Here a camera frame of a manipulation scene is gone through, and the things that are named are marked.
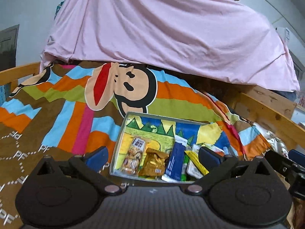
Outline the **gold foil snack packet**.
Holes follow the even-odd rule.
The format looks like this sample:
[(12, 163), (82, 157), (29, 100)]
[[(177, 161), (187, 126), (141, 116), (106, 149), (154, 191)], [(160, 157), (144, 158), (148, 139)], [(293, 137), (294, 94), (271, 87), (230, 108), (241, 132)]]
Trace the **gold foil snack packet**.
[(165, 152), (148, 148), (142, 168), (139, 170), (140, 177), (161, 177), (165, 172), (165, 164), (169, 155)]

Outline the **blue snack packet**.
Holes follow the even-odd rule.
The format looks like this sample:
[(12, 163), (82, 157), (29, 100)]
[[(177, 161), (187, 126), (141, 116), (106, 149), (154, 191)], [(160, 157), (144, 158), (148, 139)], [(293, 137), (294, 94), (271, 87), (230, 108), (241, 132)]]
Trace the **blue snack packet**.
[(173, 180), (181, 180), (185, 150), (186, 147), (182, 143), (175, 142), (165, 169), (165, 175)]

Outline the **green white small packet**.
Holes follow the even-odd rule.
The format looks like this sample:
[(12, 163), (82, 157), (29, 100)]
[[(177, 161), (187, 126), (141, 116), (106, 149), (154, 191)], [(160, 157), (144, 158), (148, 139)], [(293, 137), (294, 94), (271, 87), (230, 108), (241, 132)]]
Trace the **green white small packet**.
[(187, 167), (189, 163), (189, 157), (184, 154), (184, 160), (183, 160), (183, 165), (182, 165), (182, 170), (181, 170), (181, 181), (186, 181), (187, 180)]

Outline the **white pink snack packet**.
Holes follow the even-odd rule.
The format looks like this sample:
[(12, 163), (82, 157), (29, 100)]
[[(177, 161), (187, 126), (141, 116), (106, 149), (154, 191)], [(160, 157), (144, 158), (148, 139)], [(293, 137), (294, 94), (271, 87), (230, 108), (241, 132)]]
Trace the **white pink snack packet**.
[[(198, 156), (199, 146), (196, 144), (192, 145), (191, 152), (194, 152), (196, 156)], [(189, 157), (189, 163), (187, 167), (187, 173), (191, 177), (194, 177), (196, 179), (201, 179), (204, 175), (200, 172), (200, 170), (197, 168), (197, 166), (193, 163), (193, 158)]]

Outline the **clear nut snack packet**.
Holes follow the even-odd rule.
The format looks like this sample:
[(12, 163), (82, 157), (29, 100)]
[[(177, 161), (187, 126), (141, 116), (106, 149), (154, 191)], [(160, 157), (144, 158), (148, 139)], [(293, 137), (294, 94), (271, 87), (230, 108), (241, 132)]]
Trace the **clear nut snack packet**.
[(143, 138), (133, 138), (120, 167), (121, 172), (127, 175), (137, 175), (143, 158), (145, 146), (146, 142)]

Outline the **pink sheet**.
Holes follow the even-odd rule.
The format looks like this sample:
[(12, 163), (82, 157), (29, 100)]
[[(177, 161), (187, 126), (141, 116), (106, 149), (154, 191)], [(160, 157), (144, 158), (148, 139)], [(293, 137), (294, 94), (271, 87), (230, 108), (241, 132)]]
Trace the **pink sheet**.
[(41, 55), (143, 63), (268, 90), (300, 89), (267, 18), (234, 0), (65, 0)]

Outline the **yellow snack bar packet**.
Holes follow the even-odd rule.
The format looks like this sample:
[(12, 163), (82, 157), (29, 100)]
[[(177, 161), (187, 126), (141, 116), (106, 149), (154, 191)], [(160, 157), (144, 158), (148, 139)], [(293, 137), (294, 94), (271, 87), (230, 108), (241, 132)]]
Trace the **yellow snack bar packet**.
[(190, 158), (191, 162), (203, 175), (207, 175), (209, 171), (199, 162), (198, 154), (191, 150), (185, 150), (186, 155)]

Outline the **grey metal tray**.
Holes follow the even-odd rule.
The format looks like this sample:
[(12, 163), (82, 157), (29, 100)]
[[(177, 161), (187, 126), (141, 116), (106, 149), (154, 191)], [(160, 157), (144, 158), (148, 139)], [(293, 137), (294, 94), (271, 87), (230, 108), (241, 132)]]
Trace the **grey metal tray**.
[(188, 174), (186, 181), (176, 181), (165, 175), (165, 173), (161, 177), (154, 178), (140, 177), (138, 175), (139, 170), (137, 175), (127, 175), (121, 172), (120, 167), (135, 137), (143, 138), (146, 142), (139, 170), (143, 166), (148, 148), (165, 152), (170, 158), (175, 142), (182, 143), (186, 150), (192, 150), (193, 144), (199, 147), (206, 146), (222, 156), (228, 154), (230, 147), (227, 135), (216, 123), (199, 123), (177, 118), (129, 112), (123, 121), (115, 145), (110, 165), (110, 175), (138, 181), (177, 182), (180, 184), (189, 184), (197, 180)]

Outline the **grey door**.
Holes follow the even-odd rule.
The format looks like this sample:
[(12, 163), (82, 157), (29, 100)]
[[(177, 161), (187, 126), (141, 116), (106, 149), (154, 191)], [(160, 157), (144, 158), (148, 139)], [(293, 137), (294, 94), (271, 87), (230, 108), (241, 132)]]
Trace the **grey door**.
[(19, 24), (0, 32), (0, 71), (15, 67)]

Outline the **colourful monkey bedspread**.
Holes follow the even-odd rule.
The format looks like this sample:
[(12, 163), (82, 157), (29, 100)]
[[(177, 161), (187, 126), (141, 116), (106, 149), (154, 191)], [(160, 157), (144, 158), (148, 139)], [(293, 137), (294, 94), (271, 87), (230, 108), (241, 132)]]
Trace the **colourful monkey bedspread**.
[[(129, 112), (216, 123), (238, 164), (205, 194), (193, 184), (110, 175)], [(99, 173), (120, 187), (104, 194), (68, 160), (101, 146)], [(186, 81), (145, 66), (83, 61), (47, 66), (1, 105), (1, 228), (283, 228), (292, 198), (264, 158), (256, 127)]]

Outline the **wooden bed frame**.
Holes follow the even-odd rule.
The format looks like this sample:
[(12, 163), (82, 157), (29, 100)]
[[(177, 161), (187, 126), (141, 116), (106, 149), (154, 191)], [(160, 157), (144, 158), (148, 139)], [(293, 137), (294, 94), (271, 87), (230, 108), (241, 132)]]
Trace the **wooden bed frame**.
[(288, 149), (304, 148), (304, 128), (292, 121), (299, 106), (260, 86), (229, 84), (205, 77), (169, 72), (191, 82), (200, 92), (208, 92), (238, 115), (275, 133)]

